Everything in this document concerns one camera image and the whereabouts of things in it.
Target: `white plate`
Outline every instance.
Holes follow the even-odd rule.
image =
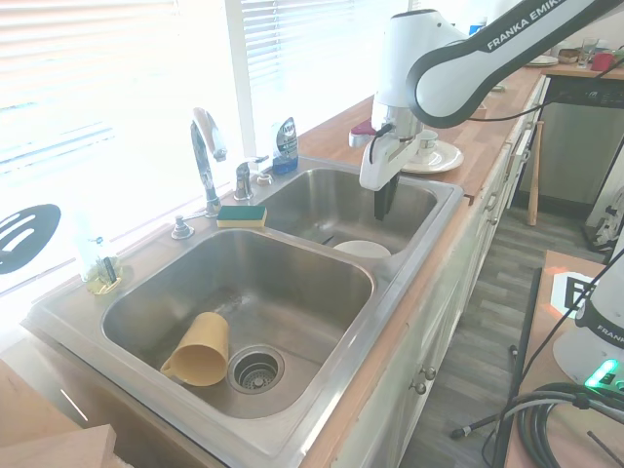
[[[381,244],[369,241],[348,241],[334,247],[337,251],[365,258],[384,258],[391,253]]]
[[[539,56],[527,63],[526,66],[552,66],[557,63],[559,63],[559,60],[556,57]]]
[[[436,164],[422,164],[413,160],[403,166],[401,171],[414,174],[436,174],[458,168],[464,162],[464,154],[459,148],[445,141],[436,142],[436,149],[432,153]]]

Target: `wooden floor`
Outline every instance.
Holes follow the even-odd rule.
[[[452,429],[499,411],[511,383],[508,347],[518,344],[533,270],[547,250],[601,262],[585,247],[582,221],[539,214],[526,224],[527,210],[502,217],[472,297],[442,363],[401,468],[485,467],[481,447],[491,428],[460,441]]]

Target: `slatted spatula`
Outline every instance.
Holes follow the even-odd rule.
[[[60,221],[56,205],[38,205],[0,221],[0,275],[19,270],[50,242]]]

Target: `drain strainer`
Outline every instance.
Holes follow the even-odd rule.
[[[244,349],[230,361],[230,385],[242,393],[255,395],[275,386],[284,374],[284,359],[268,346]]]

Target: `red cup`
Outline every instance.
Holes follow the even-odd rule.
[[[615,57],[609,52],[600,52],[594,56],[594,63],[592,63],[592,70],[605,71],[613,65]]]

